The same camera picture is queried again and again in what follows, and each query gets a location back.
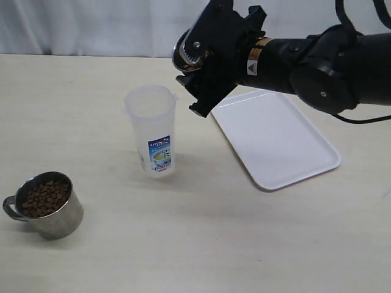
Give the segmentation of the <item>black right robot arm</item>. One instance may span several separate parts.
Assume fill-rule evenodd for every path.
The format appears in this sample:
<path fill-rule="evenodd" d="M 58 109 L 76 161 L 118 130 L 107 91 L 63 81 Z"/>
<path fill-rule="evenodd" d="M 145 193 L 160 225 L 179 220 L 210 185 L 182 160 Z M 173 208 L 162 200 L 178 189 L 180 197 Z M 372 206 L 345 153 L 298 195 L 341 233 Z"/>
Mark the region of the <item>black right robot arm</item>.
<path fill-rule="evenodd" d="M 233 1 L 210 1 L 172 52 L 190 110 L 206 117 L 238 86 L 296 95 L 335 118 L 360 104 L 389 106 L 390 34 L 357 31 L 343 1 L 335 11 L 338 24 L 320 34 L 270 38 L 261 6 L 242 16 Z"/>

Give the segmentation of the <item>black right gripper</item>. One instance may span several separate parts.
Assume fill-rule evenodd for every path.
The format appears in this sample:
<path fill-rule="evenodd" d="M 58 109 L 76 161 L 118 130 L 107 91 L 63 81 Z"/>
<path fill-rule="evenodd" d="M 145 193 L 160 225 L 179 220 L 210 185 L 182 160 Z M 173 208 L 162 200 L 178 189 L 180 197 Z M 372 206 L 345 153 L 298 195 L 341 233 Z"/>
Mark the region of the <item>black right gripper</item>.
<path fill-rule="evenodd" d="M 233 1 L 210 1 L 189 28 L 178 47 L 188 66 L 200 62 L 196 71 L 182 73 L 176 80 L 196 101 L 189 109 L 206 118 L 246 75 L 245 51 L 251 40 L 262 37 L 266 12 L 260 5 L 241 16 Z"/>

